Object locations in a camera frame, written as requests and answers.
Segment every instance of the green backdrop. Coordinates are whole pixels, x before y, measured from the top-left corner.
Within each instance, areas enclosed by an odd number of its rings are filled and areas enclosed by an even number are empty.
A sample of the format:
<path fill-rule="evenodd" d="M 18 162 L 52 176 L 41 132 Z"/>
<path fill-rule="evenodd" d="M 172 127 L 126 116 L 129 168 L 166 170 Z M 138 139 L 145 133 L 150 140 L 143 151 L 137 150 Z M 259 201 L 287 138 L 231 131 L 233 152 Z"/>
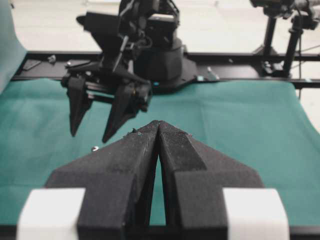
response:
<path fill-rule="evenodd" d="M 110 105 L 95 102 L 76 137 L 59 82 L 12 82 L 0 95 L 0 225 L 15 224 L 32 188 L 51 171 L 102 147 Z M 294 87 L 275 81 L 194 84 L 154 96 L 148 113 L 129 120 L 114 142 L 152 120 L 164 120 L 258 170 L 277 188 L 291 225 L 320 225 L 320 136 Z M 151 224 L 165 223 L 161 169 L 157 168 Z"/>
<path fill-rule="evenodd" d="M 0 0 L 0 94 L 27 53 L 17 39 L 10 8 L 8 0 Z"/>

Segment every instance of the black pole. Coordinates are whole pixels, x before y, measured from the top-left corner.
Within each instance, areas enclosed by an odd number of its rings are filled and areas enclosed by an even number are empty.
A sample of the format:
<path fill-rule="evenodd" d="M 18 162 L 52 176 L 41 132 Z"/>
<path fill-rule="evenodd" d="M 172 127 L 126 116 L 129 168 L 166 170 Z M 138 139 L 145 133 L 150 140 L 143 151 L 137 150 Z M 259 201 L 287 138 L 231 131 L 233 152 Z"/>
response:
<path fill-rule="evenodd" d="M 272 49 L 272 40 L 274 38 L 275 28 L 277 19 L 274 17 L 268 18 L 268 24 L 266 27 L 265 37 L 264 37 L 264 50 L 263 56 L 269 56 Z"/>
<path fill-rule="evenodd" d="M 291 34 L 291 36 L 290 36 L 289 45 L 286 51 L 284 64 L 283 64 L 284 77 L 288 77 L 290 75 L 291 66 L 296 55 L 297 44 L 298 44 L 300 35 L 303 34 L 303 32 L 304 31 L 301 29 L 301 26 L 300 26 L 300 17 L 295 16 L 293 20 L 292 28 L 289 30 L 289 33 Z"/>

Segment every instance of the teal fabric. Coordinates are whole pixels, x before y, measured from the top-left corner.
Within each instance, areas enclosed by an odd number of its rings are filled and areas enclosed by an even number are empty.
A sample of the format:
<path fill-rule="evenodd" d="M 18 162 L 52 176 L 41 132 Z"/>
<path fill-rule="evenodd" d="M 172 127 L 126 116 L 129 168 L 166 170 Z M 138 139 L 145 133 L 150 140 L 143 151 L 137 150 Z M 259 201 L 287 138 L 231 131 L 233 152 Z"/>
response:
<path fill-rule="evenodd" d="M 15 224 L 32 188 L 51 171 L 102 147 L 110 105 L 95 102 L 76 137 L 69 131 L 69 102 L 59 82 L 11 82 L 0 96 L 0 224 Z M 255 168 L 277 188 L 289 222 L 320 225 L 320 136 L 295 89 L 275 81 L 194 84 L 154 96 L 148 113 L 129 120 L 111 139 L 164 120 L 203 143 Z M 151 224 L 165 224 L 158 166 Z"/>
<path fill-rule="evenodd" d="M 15 33 L 8 0 L 0 0 L 0 94 L 18 70 L 27 51 Z"/>

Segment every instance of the cable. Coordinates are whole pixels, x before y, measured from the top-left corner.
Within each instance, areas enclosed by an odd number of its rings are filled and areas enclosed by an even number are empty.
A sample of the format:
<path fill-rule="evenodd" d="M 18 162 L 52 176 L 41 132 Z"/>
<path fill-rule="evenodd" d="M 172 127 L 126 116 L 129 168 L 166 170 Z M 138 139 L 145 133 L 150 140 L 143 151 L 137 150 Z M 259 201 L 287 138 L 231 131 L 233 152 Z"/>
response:
<path fill-rule="evenodd" d="M 320 48 L 320 45 L 312 46 L 312 47 L 303 49 L 301 52 L 303 53 L 303 52 L 310 51 L 310 50 L 313 50 L 313 49 L 316 49 L 316 48 Z"/>
<path fill-rule="evenodd" d="M 301 80 L 302 78 L 302 69 L 301 69 L 301 66 L 302 66 L 302 62 L 301 62 L 301 52 L 302 52 L 302 31 L 303 31 L 303 17 L 302 17 L 302 14 L 301 14 L 301 11 L 300 9 L 295 6 L 295 9 L 297 10 L 298 14 L 299 14 L 299 25 L 300 25 L 300 36 L 299 36 L 299 79 Z"/>
<path fill-rule="evenodd" d="M 297 64 L 297 65 L 292 66 L 291 69 L 295 69 L 295 68 L 297 68 L 297 67 L 299 67 L 299 66 L 300 66 L 300 63 Z"/>

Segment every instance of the metal frame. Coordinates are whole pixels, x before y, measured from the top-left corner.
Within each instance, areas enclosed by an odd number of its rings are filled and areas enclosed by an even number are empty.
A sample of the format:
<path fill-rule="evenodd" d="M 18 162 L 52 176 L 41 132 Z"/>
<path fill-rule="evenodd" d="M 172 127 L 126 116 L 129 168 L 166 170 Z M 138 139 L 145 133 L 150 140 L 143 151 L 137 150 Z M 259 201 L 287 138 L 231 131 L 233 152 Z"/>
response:
<path fill-rule="evenodd" d="M 69 60 L 91 60 L 96 61 L 99 57 L 99 52 L 45 52 L 45 51 L 30 51 L 26 55 L 19 70 L 16 72 L 12 81 L 24 81 L 30 79 L 50 78 L 60 81 L 67 73 L 65 68 Z M 48 57 L 55 55 L 56 63 L 48 62 Z M 198 76 L 203 78 L 185 79 L 184 87 L 187 84 L 203 84 L 216 83 L 231 80 L 276 80 L 292 83 L 298 90 L 303 88 L 320 88 L 320 78 L 317 79 L 298 79 L 290 77 L 272 77 L 265 76 L 263 73 L 262 62 L 269 61 L 280 63 L 285 60 L 285 54 L 277 55 L 258 55 L 254 53 L 187 53 L 185 56 L 196 63 Z M 41 64 L 35 66 L 29 71 L 22 70 L 23 65 L 27 60 L 40 60 Z M 304 62 L 320 62 L 320 54 L 303 54 L 294 56 L 294 61 Z M 213 79 L 208 73 L 208 67 L 212 69 L 219 78 Z M 165 86 L 162 88 L 161 83 L 153 86 L 155 94 L 170 93 L 178 90 L 175 86 Z M 89 84 L 88 90 L 97 90 L 94 85 Z"/>
<path fill-rule="evenodd" d="M 104 236 L 104 231 L 97 229 L 97 233 L 93 233 L 94 237 L 101 238 Z M 15 240 L 17 227 L 14 225 L 0 226 L 0 240 Z M 224 229 L 217 228 L 214 236 L 216 240 L 226 240 Z M 291 226 L 290 240 L 318 240 L 320 237 L 320 226 Z M 150 226 L 144 227 L 129 227 L 126 229 L 126 239 L 128 240 L 164 240 L 177 239 L 182 240 L 180 229 L 168 226 Z"/>

